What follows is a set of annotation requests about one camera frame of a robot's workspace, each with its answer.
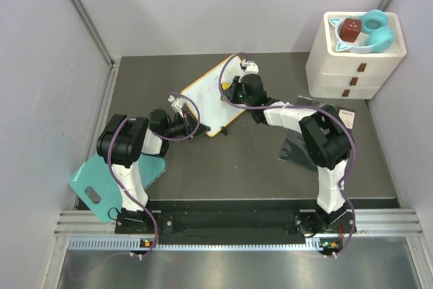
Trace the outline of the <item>yellow framed whiteboard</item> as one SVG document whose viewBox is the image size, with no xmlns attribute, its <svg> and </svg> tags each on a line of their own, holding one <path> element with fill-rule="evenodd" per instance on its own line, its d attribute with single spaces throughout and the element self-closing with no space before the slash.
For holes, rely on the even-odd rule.
<svg viewBox="0 0 433 289">
<path fill-rule="evenodd" d="M 244 74 L 241 69 L 242 59 L 238 55 L 235 55 L 233 59 L 227 57 L 181 92 L 198 107 L 200 123 L 210 127 L 210 130 L 206 132 L 209 137 L 216 136 L 221 132 L 222 127 L 227 127 L 244 112 L 221 100 L 219 76 L 226 62 L 229 63 L 224 69 L 222 83 L 230 85 L 235 76 Z"/>
</svg>

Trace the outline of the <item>yellow black whiteboard eraser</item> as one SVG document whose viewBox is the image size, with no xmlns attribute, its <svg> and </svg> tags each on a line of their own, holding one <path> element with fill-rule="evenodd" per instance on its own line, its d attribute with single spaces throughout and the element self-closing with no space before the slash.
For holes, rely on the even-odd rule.
<svg viewBox="0 0 433 289">
<path fill-rule="evenodd" d="M 231 99 L 231 83 L 221 83 L 221 99 L 229 102 Z"/>
</svg>

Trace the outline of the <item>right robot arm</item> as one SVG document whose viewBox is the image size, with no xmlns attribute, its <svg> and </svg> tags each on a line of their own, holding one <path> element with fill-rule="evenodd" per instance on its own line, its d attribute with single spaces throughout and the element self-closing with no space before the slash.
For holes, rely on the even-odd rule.
<svg viewBox="0 0 433 289">
<path fill-rule="evenodd" d="M 249 111 L 256 123 L 283 127 L 302 135 L 306 151 L 317 167 L 319 194 L 317 227 L 333 231 L 341 222 L 339 213 L 345 203 L 342 180 L 350 156 L 352 139 L 331 105 L 296 106 L 269 97 L 257 74 L 235 76 L 221 99 Z"/>
</svg>

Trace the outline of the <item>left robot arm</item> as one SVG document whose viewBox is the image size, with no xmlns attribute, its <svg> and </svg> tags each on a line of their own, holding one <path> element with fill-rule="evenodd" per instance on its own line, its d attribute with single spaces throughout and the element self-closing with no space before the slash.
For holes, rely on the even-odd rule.
<svg viewBox="0 0 433 289">
<path fill-rule="evenodd" d="M 156 109 L 149 118 L 115 114 L 109 120 L 97 140 L 97 154 L 108 164 L 121 193 L 122 210 L 133 212 L 129 222 L 138 232 L 149 231 L 154 222 L 144 210 L 148 195 L 138 166 L 141 155 L 162 158 L 170 140 L 191 139 L 209 131 L 209 126 L 186 111 L 171 118 L 165 110 Z"/>
</svg>

